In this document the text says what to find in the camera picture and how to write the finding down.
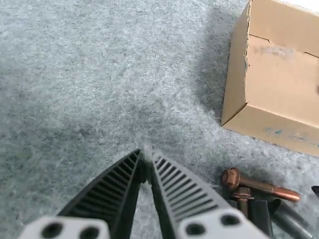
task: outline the copper screw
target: copper screw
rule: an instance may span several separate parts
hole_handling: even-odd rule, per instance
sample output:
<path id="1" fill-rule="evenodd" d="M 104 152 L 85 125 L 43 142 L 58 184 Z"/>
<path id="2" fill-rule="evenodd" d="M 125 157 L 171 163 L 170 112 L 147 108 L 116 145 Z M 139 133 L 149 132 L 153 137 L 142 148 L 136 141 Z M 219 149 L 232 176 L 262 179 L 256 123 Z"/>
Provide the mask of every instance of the copper screw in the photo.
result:
<path id="1" fill-rule="evenodd" d="M 271 194 L 277 198 L 297 202 L 300 200 L 300 194 L 286 188 L 276 187 L 271 184 L 261 183 L 240 175 L 237 168 L 226 169 L 222 173 L 222 184 L 234 190 L 238 186 L 244 186 L 261 192 Z"/>
<path id="2" fill-rule="evenodd" d="M 233 193 L 232 198 L 237 201 L 239 209 L 245 217 L 248 218 L 248 200 L 254 199 L 254 197 L 251 196 L 250 189 L 238 187 Z"/>

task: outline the cardboard box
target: cardboard box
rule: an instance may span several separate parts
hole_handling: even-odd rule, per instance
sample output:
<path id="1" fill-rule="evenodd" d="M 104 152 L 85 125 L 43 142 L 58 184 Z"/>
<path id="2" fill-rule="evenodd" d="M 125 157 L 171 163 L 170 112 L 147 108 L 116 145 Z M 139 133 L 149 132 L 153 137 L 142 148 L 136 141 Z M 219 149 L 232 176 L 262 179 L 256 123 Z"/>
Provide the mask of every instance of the cardboard box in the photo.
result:
<path id="1" fill-rule="evenodd" d="M 319 156 L 319 16 L 251 0 L 232 35 L 221 124 Z"/>

